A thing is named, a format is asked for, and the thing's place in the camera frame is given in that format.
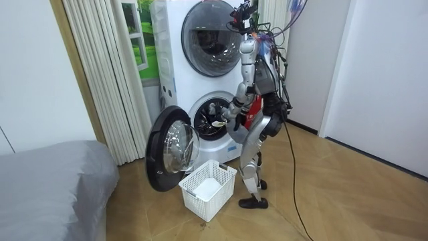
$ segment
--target baseboard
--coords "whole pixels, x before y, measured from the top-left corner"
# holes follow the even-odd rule
[[[291,125],[294,125],[295,127],[299,127],[300,129],[304,129],[305,131],[308,131],[314,135],[318,135],[318,131],[316,129],[312,129],[310,127],[307,127],[306,125],[297,123],[294,120],[287,119],[287,123],[290,123]]]
[[[371,155],[370,153],[367,153],[367,152],[365,152],[365,151],[361,151],[360,149],[357,149],[357,148],[355,148],[355,147],[352,147],[352,146],[350,146],[350,145],[347,145],[347,144],[345,144],[345,143],[343,143],[343,142],[341,142],[341,141],[338,141],[338,140],[336,140],[336,139],[333,139],[333,138],[331,138],[331,137],[326,137],[326,139],[327,139],[327,140],[329,140],[329,141],[332,141],[332,142],[334,142],[334,143],[337,143],[337,144],[339,144],[339,145],[341,145],[341,146],[343,146],[343,147],[346,147],[346,148],[348,148],[348,149],[351,149],[351,150],[353,150],[353,151],[356,151],[357,153],[363,154],[363,155],[365,155],[366,157],[370,157],[371,159],[374,159],[374,160],[376,160],[376,161],[379,161],[379,162],[381,162],[381,163],[383,163],[383,164],[386,164],[386,165],[388,165],[388,166],[390,166],[390,167],[394,167],[395,169],[398,169],[398,170],[400,170],[400,171],[404,171],[405,173],[407,173],[407,174],[409,174],[409,175],[412,175],[413,177],[419,178],[419,179],[420,179],[420,180],[422,180],[422,181],[426,181],[426,182],[428,182],[428,177],[425,177],[424,175],[421,175],[421,174],[419,174],[419,173],[415,173],[414,171],[411,171],[411,170],[409,170],[409,169],[406,169],[406,168],[404,168],[404,167],[401,167],[401,166],[399,166],[399,165],[397,165],[397,164],[391,163],[391,162],[389,162],[389,161],[387,161],[387,160],[385,160],[385,159],[382,159],[382,158],[380,158],[380,157],[377,157],[377,156],[375,156],[375,155]]]

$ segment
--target plastic basket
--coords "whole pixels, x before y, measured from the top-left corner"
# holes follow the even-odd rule
[[[218,161],[210,160],[204,163],[179,183],[186,208],[206,222],[211,221],[232,196],[236,173],[234,168]],[[214,191],[211,197],[201,197],[193,192],[209,178],[214,178],[221,185],[220,188],[213,187],[217,191]]]

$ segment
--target white curtain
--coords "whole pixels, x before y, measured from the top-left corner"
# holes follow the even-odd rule
[[[143,158],[151,123],[121,3],[63,3],[110,151],[118,165]]]
[[[259,23],[271,23],[272,28],[279,27],[283,29],[286,27],[286,24],[290,21],[290,12],[288,12],[288,2],[289,0],[259,0]],[[277,28],[273,30],[274,33],[279,32]],[[288,48],[288,36],[290,31],[287,30],[284,32],[284,37],[282,35],[276,38],[276,43],[284,43],[280,46],[287,50]],[[280,50],[281,54],[286,57],[286,50]]]

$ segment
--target green landscape picture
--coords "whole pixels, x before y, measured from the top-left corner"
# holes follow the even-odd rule
[[[138,0],[138,12],[140,14],[141,20],[141,29],[142,35],[144,38],[144,44],[147,54],[147,64],[148,68],[140,71],[140,77],[142,79],[146,78],[159,78],[159,69],[158,69],[158,60],[156,56],[156,49],[154,46],[154,36],[152,28],[152,18],[150,16],[150,4],[153,0]],[[131,5],[122,4],[126,19],[126,24],[128,25],[128,31],[130,33],[135,32],[135,22],[132,15]],[[140,49],[138,47],[138,42],[131,42],[132,48],[134,50],[135,60],[137,64],[142,63]]]

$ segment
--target dryer drum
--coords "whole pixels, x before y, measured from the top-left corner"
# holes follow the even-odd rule
[[[232,11],[224,1],[204,1],[186,16],[181,32],[183,51],[200,74],[222,76],[239,62],[243,36],[226,28],[226,23],[233,21],[229,16]]]
[[[227,134],[226,127],[214,127],[212,123],[215,117],[209,114],[209,105],[228,107],[229,101],[223,98],[212,98],[204,102],[196,112],[193,126],[198,131],[199,136],[206,141],[216,141]]]

